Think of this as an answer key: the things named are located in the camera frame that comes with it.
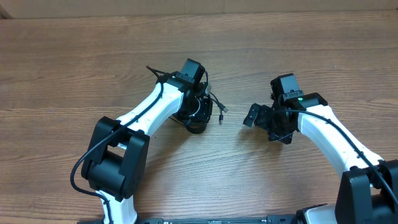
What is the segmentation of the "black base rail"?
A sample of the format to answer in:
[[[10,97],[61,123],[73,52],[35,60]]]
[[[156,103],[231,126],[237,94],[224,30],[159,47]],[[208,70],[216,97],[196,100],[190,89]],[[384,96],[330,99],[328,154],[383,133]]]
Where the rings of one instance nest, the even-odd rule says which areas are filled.
[[[257,218],[188,218],[188,219],[162,219],[138,218],[138,224],[298,224],[295,215],[268,215]]]

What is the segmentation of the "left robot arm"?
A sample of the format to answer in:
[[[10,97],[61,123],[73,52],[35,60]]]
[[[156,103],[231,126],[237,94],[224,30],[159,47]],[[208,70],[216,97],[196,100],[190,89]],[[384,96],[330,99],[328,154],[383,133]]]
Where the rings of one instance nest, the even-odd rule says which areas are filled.
[[[88,195],[100,198],[104,216],[97,223],[137,223],[133,196],[143,178],[150,137],[169,118],[193,134],[204,132],[213,102],[204,66],[187,59],[181,70],[150,69],[157,81],[152,93],[117,119],[102,117],[87,152],[77,162],[89,183]]]

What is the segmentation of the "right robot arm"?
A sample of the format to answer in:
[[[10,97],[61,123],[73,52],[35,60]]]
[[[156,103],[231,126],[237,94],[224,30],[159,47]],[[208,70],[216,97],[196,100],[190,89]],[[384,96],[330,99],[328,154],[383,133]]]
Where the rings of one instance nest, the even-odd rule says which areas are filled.
[[[272,106],[251,105],[243,123],[264,129],[269,141],[292,142],[294,132],[308,137],[340,177],[334,204],[269,215],[266,223],[397,224],[397,161],[385,161],[357,140],[319,93],[305,94],[295,75],[271,81]]]

